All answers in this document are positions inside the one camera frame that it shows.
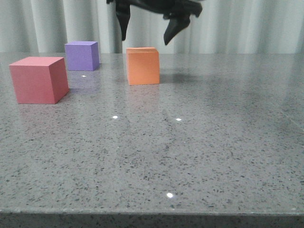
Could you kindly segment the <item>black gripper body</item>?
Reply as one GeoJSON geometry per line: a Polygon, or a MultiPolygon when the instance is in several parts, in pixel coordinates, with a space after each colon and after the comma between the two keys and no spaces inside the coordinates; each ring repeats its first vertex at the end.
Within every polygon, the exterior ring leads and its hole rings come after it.
{"type": "Polygon", "coordinates": [[[181,14],[190,14],[199,17],[202,12],[200,2],[193,0],[107,0],[106,3],[116,4],[116,11],[127,9],[130,5],[134,5],[144,10],[154,13],[163,14],[166,19],[171,16],[179,16],[181,14]]]}

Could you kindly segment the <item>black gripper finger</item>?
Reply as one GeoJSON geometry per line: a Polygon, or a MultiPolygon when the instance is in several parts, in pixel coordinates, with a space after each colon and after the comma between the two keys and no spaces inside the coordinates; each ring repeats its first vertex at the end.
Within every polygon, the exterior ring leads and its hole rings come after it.
{"type": "Polygon", "coordinates": [[[170,18],[169,24],[163,35],[164,44],[168,45],[169,42],[182,30],[187,28],[190,24],[190,15],[181,15],[178,17],[170,18]]]}
{"type": "Polygon", "coordinates": [[[130,3],[126,0],[116,0],[116,16],[119,21],[119,25],[121,28],[122,41],[126,39],[127,28],[130,20],[130,3]]]}

